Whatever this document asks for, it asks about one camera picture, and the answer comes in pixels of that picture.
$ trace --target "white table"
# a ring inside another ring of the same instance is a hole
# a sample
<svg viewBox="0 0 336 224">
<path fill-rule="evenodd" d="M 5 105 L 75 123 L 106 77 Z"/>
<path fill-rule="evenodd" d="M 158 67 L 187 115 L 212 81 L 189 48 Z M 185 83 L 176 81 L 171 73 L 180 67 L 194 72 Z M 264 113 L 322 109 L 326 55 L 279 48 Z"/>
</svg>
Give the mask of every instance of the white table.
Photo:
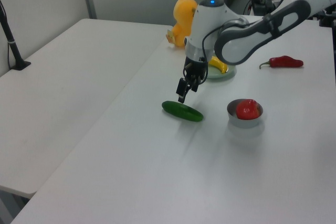
<svg viewBox="0 0 336 224">
<path fill-rule="evenodd" d="M 30 198 L 169 26 L 84 19 L 0 78 L 0 189 Z"/>
<path fill-rule="evenodd" d="M 281 55 L 304 68 L 259 70 Z M 163 40 L 13 224 L 334 223 L 331 30 L 304 22 L 234 78 L 190 92 L 186 104 L 205 115 L 201 123 L 161 109 L 177 100 L 184 59 Z M 238 98 L 261 103 L 264 123 L 228 123 L 226 106 Z"/>
</svg>

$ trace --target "black clamp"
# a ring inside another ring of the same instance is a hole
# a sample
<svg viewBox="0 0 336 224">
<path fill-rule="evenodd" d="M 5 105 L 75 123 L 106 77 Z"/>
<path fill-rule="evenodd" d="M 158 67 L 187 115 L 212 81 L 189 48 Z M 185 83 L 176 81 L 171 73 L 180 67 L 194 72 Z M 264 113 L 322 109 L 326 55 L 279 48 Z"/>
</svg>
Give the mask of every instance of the black clamp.
<svg viewBox="0 0 336 224">
<path fill-rule="evenodd" d="M 268 28 L 268 31 L 272 34 L 272 38 L 276 39 L 281 36 L 281 33 L 278 29 L 278 25 L 276 24 L 274 18 L 272 17 L 271 13 L 266 14 L 263 17 L 263 20 Z"/>
</svg>

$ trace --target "white plate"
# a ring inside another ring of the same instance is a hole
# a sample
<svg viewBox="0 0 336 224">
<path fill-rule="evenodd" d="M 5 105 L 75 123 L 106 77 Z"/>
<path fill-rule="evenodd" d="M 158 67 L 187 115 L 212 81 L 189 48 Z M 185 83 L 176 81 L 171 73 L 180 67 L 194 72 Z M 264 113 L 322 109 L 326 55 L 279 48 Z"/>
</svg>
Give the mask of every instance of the white plate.
<svg viewBox="0 0 336 224">
<path fill-rule="evenodd" d="M 221 73 L 221 71 L 218 68 L 215 68 L 211 65 L 208 66 L 208 78 L 209 79 L 217 79 L 217 78 L 223 78 L 223 77 L 232 77 L 234 76 L 235 66 L 227 65 L 227 71 L 226 73 Z"/>
</svg>

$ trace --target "black pole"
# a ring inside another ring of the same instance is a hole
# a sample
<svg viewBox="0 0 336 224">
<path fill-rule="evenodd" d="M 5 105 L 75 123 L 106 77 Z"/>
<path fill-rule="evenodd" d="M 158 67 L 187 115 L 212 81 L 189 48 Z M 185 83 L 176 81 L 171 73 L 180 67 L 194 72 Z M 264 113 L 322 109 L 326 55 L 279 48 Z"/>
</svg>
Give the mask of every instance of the black pole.
<svg viewBox="0 0 336 224">
<path fill-rule="evenodd" d="M 7 16 L 5 14 L 5 10 L 3 9 L 1 2 L 0 2 L 0 23 L 5 32 L 7 41 L 9 43 L 9 46 L 11 47 L 13 56 L 15 58 L 15 66 L 13 66 L 12 69 L 15 69 L 15 70 L 25 69 L 27 66 L 30 65 L 30 62 L 24 61 L 20 55 L 19 49 L 17 48 L 17 45 L 15 43 L 15 39 L 13 37 L 12 31 L 9 28 L 9 25 L 7 22 Z"/>
</svg>

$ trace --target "pepper stem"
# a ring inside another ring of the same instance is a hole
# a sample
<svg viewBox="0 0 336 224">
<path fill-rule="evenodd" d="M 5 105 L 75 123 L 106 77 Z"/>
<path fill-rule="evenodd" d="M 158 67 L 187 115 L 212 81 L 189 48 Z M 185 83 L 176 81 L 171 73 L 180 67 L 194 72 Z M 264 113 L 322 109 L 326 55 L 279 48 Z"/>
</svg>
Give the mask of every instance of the pepper stem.
<svg viewBox="0 0 336 224">
<path fill-rule="evenodd" d="M 267 62 L 264 62 L 264 63 L 260 64 L 259 69 L 261 69 L 262 65 L 270 65 L 270 63 L 269 63 L 269 61 L 267 61 Z"/>
</svg>

